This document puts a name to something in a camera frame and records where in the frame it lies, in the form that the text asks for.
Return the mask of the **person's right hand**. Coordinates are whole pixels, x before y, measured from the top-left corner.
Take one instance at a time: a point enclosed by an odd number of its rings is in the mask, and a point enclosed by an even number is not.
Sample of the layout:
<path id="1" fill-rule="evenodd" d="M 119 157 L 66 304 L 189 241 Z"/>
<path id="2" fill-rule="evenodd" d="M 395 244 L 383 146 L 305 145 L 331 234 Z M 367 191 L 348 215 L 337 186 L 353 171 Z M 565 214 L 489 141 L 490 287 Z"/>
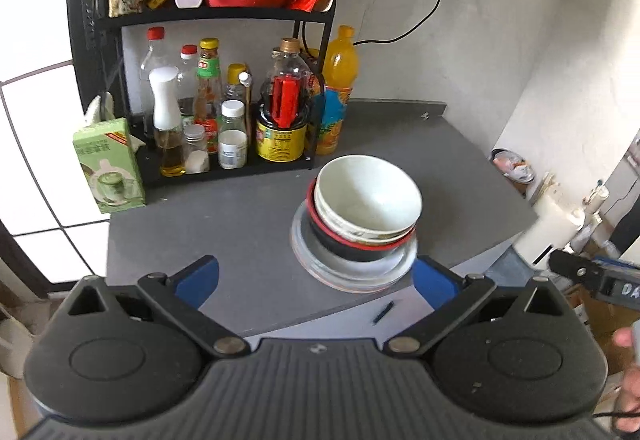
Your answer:
<path id="1" fill-rule="evenodd" d="M 616 330 L 613 335 L 613 342 L 620 348 L 634 347 L 634 336 L 630 327 Z M 624 371 L 620 393 L 618 394 L 615 411 L 616 412 L 639 412 L 640 397 L 640 374 L 636 364 L 630 364 Z M 638 417 L 621 417 L 615 421 L 615 428 L 626 434 L 635 434 L 639 431 Z"/>

